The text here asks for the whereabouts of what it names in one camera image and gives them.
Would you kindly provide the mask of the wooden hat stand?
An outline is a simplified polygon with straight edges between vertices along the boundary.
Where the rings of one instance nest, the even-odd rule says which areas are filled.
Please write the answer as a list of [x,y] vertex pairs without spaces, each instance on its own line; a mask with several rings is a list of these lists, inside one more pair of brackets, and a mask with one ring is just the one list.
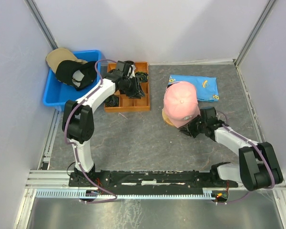
[[175,125],[170,121],[169,117],[164,112],[164,109],[162,110],[162,118],[166,124],[168,124],[169,126],[175,127]]

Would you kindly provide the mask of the pink cap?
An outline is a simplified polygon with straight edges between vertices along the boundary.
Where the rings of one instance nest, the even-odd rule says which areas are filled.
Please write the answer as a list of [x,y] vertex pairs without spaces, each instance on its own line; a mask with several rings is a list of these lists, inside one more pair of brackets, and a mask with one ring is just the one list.
[[195,86],[186,81],[170,85],[164,94],[163,111],[177,128],[199,116],[200,109]]

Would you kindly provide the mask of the blue astronaut print cloth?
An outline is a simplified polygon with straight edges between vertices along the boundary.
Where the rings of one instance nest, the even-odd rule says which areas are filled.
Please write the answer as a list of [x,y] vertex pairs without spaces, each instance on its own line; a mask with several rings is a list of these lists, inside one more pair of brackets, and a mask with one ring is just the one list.
[[200,102],[218,102],[219,92],[216,77],[170,75],[168,87],[178,82],[189,82],[196,87],[197,100]]

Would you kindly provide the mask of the black cap white lining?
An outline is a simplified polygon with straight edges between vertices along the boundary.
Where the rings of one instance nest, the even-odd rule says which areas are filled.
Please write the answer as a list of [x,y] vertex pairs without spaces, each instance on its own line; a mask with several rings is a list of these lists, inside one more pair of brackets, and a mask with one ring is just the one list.
[[56,70],[55,77],[61,83],[80,91],[91,85],[97,78],[94,61],[81,63],[71,60],[62,61]]

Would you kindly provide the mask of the beige cap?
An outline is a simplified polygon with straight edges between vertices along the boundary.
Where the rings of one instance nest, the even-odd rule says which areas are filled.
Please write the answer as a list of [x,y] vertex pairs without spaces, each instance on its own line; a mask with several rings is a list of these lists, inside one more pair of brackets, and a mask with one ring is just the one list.
[[46,63],[54,73],[56,73],[59,64],[65,60],[79,62],[81,64],[87,63],[86,60],[78,59],[70,50],[66,48],[55,49],[46,56]]

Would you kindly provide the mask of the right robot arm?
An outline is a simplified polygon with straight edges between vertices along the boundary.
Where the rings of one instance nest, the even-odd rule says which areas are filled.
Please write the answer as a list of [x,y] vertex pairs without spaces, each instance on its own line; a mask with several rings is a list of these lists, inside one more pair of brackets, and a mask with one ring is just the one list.
[[238,156],[239,163],[223,162],[214,165],[209,181],[219,187],[227,180],[241,183],[248,191],[272,189],[283,182],[283,174],[273,146],[257,142],[234,131],[218,119],[214,107],[200,109],[200,114],[179,128],[180,132],[197,137],[204,134],[214,142],[224,145]]

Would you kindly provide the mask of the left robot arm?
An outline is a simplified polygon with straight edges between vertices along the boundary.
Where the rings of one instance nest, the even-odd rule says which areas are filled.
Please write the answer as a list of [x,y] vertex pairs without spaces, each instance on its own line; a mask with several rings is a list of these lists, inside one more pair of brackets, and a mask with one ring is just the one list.
[[111,95],[122,91],[127,97],[140,99],[145,96],[139,78],[135,75],[135,64],[118,61],[116,67],[104,76],[84,96],[76,101],[68,100],[63,113],[62,130],[65,141],[72,145],[75,168],[81,171],[79,180],[85,186],[95,183],[96,174],[90,150],[90,139],[94,132],[93,114]]

